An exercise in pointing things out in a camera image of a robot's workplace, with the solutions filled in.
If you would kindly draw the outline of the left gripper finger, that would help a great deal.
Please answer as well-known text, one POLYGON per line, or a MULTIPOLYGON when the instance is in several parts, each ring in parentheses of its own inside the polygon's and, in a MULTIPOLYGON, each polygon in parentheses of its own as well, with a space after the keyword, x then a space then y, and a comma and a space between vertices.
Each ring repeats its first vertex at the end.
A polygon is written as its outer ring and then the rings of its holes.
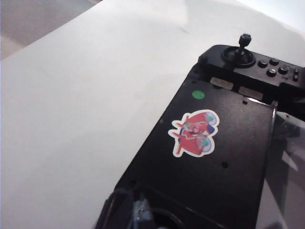
POLYGON ((117 189, 104 205, 106 229, 155 229, 148 200, 130 189, 117 189))

